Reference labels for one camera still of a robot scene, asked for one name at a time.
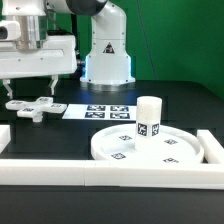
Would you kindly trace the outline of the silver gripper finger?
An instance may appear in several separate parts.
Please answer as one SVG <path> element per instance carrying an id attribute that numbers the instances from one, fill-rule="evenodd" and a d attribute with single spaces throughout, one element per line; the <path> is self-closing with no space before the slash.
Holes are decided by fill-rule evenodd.
<path id="1" fill-rule="evenodd" d="M 5 89 L 7 90 L 7 96 L 10 99 L 13 99 L 13 90 L 10 87 L 10 79 L 3 79 L 3 86 L 5 87 Z"/>
<path id="2" fill-rule="evenodd" d="M 49 88 L 50 88 L 50 93 L 51 95 L 55 95 L 55 88 L 56 88 L 56 85 L 58 83 L 58 75 L 52 75 L 51 76 L 51 81 L 49 83 Z"/>

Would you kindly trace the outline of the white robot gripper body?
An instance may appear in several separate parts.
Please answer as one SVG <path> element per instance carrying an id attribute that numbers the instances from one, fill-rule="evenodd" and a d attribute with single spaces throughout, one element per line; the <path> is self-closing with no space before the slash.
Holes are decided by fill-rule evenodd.
<path id="1" fill-rule="evenodd" d="M 38 50 L 0 42 L 0 79 L 70 74 L 76 68 L 74 36 L 49 36 Z"/>

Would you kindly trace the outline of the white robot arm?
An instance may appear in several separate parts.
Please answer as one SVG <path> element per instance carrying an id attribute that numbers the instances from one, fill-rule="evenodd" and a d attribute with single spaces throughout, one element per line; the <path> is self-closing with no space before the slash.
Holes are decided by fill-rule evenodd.
<path id="1" fill-rule="evenodd" d="M 58 77 L 83 67 L 83 87 L 132 86 L 126 14 L 110 0 L 0 0 L 0 81 Z"/>

